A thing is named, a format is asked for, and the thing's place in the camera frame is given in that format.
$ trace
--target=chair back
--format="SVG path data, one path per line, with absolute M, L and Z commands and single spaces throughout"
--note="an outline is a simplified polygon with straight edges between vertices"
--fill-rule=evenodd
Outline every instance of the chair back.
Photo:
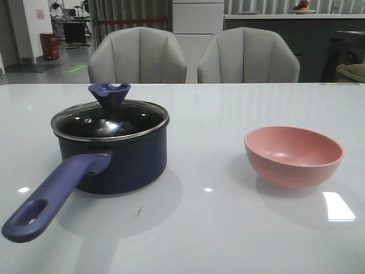
M 108 34 L 88 73 L 91 83 L 185 83 L 186 61 L 172 33 L 134 27 Z
M 297 82 L 299 61 L 268 30 L 239 27 L 214 34 L 198 65 L 199 83 Z

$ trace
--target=countertop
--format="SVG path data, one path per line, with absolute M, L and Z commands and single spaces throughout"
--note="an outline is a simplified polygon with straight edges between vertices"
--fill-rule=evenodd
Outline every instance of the countertop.
M 87 86 L 0 86 L 2 224 L 60 163 L 50 120 L 94 101 Z M 364 273 L 365 84 L 132 84 L 127 98 L 169 111 L 167 169 L 127 194 L 75 190 L 31 242 L 0 236 L 0 273 Z M 323 133 L 344 159 L 317 187 L 276 187 L 244 150 L 268 125 Z
M 239 15 L 225 14 L 224 19 L 365 19 L 365 14 L 258 14 L 258 15 Z

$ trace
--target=plate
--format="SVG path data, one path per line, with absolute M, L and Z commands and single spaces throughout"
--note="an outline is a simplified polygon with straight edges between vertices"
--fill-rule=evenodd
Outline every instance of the plate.
M 291 12 L 295 14 L 311 14 L 315 13 L 316 10 L 292 10 Z

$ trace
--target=saucepan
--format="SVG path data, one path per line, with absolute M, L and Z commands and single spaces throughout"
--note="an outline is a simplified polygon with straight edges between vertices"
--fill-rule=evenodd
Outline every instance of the saucepan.
M 74 188 L 93 194 L 121 194 L 156 180 L 167 164 L 164 107 L 125 100 L 131 86 L 97 83 L 97 102 L 57 113 L 51 127 L 59 139 L 61 164 L 2 227 L 10 241 L 25 243 L 45 231 Z

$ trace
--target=bowl rim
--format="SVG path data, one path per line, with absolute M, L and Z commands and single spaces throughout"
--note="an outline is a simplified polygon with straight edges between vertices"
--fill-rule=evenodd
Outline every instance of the bowl rim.
M 326 139 L 332 141 L 333 143 L 335 143 L 339 149 L 341 150 L 341 156 L 335 160 L 335 161 L 332 161 L 330 163 L 327 163 L 327 164 L 316 164 L 316 165 L 310 165 L 310 166 L 301 166 L 299 164 L 290 164 L 290 163 L 282 163 L 282 162 L 278 162 L 278 161 L 275 161 L 273 159 L 270 159 L 268 157 L 265 157 L 261 154 L 258 154 L 256 153 L 255 151 L 253 151 L 248 145 L 247 145 L 247 142 L 246 142 L 246 139 L 248 137 L 248 135 L 250 135 L 251 133 L 255 132 L 255 131 L 259 131 L 259 130 L 262 130 L 264 128 L 272 128 L 272 127 L 276 127 L 276 128 L 279 128 L 279 127 L 283 127 L 283 128 L 293 128 L 293 129 L 296 129 L 296 130 L 305 130 L 305 131 L 309 131 L 311 133 L 315 133 L 315 134 L 318 134 L 318 135 L 321 135 L 322 137 L 325 137 Z M 300 168 L 314 168 L 314 167 L 325 167 L 325 166 L 332 166 L 334 164 L 337 164 L 339 162 L 342 161 L 343 157 L 344 157 L 344 149 L 343 147 L 338 143 L 336 142 L 334 139 L 328 137 L 327 135 L 325 134 L 322 134 L 318 131 L 313 131 L 313 130 L 308 130 L 306 128 L 303 128 L 303 127 L 294 127 L 294 126 L 263 126 L 263 127 L 258 127 L 258 128 L 255 128 L 251 131 L 249 131 L 248 133 L 245 134 L 245 137 L 244 137 L 244 143 L 245 143 L 245 147 L 248 148 L 252 153 L 254 153 L 255 155 L 259 156 L 259 157 L 262 157 L 270 162 L 273 162 L 273 163 L 277 163 L 277 164 L 283 164 L 283 165 L 286 165 L 286 166 L 291 166 L 291 167 L 300 167 Z

